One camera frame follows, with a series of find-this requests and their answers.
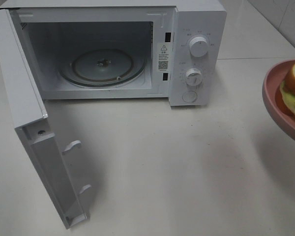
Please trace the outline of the round door release button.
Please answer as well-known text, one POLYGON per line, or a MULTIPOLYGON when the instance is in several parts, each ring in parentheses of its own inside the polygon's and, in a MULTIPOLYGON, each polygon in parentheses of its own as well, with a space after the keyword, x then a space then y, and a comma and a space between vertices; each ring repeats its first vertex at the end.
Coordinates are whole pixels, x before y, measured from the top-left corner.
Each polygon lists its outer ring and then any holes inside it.
POLYGON ((182 95, 182 99, 187 103, 195 102, 197 100, 197 93, 194 91, 187 91, 182 95))

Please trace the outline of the white microwave oven body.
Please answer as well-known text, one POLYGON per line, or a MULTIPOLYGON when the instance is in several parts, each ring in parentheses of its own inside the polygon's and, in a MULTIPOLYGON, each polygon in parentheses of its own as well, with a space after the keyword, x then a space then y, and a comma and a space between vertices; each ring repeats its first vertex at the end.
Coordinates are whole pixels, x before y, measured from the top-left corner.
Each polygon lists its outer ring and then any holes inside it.
POLYGON ((36 65, 42 100, 167 98, 171 106, 208 103, 227 12, 217 0, 8 0, 28 28, 24 45, 36 65), (203 35, 208 52, 191 55, 189 42, 203 35), (59 73, 63 62, 97 49, 121 49, 147 59, 136 78, 116 86, 77 86, 59 73), (199 69, 203 81, 186 83, 186 71, 199 69), (187 91, 197 100, 184 102, 187 91))

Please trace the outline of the pink round plate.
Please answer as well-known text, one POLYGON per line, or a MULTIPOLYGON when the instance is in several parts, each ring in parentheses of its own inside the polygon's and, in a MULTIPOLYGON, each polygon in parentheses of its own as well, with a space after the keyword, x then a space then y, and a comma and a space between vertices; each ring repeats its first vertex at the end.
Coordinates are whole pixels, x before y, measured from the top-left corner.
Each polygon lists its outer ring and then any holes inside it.
POLYGON ((265 75, 262 96, 266 110, 273 121, 295 141, 295 117, 284 111, 279 89, 281 82, 294 64, 295 59, 275 64, 265 75))

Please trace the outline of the upper white power knob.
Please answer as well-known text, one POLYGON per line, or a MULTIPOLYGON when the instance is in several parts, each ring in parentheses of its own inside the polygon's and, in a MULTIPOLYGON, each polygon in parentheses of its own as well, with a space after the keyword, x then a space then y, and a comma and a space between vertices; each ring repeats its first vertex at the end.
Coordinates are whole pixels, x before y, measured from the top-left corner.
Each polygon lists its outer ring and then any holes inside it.
POLYGON ((203 36, 195 36, 189 42, 189 50, 192 56, 200 58, 208 52, 208 40, 203 36))

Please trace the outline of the glass microwave turntable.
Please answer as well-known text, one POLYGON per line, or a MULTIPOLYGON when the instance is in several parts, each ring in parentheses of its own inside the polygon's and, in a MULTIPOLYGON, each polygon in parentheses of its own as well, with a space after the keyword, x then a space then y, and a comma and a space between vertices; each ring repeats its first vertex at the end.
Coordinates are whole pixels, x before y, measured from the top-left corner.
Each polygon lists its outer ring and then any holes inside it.
POLYGON ((138 77, 144 71, 146 63, 147 59, 142 55, 121 49, 97 49, 63 62, 59 73, 77 86, 103 88, 123 84, 138 77))

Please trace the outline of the white microwave door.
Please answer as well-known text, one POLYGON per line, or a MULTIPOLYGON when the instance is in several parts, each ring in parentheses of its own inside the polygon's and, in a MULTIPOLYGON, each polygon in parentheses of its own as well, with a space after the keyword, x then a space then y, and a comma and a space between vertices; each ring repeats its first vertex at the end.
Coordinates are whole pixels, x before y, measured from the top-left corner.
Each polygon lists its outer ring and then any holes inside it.
POLYGON ((22 23, 15 10, 0 10, 0 66, 11 110, 14 130, 38 173, 64 226, 69 229, 86 220, 79 195, 73 185, 64 155, 79 140, 60 150, 56 134, 37 87, 36 65, 24 45, 22 23))

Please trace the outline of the white timer knob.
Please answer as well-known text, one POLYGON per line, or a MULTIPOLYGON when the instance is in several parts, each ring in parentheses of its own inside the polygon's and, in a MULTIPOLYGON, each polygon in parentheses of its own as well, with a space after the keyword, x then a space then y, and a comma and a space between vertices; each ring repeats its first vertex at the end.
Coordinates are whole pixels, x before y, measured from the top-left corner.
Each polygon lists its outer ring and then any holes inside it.
POLYGON ((203 81, 203 75, 199 69, 190 68, 186 71, 186 83, 188 86, 196 87, 203 81))

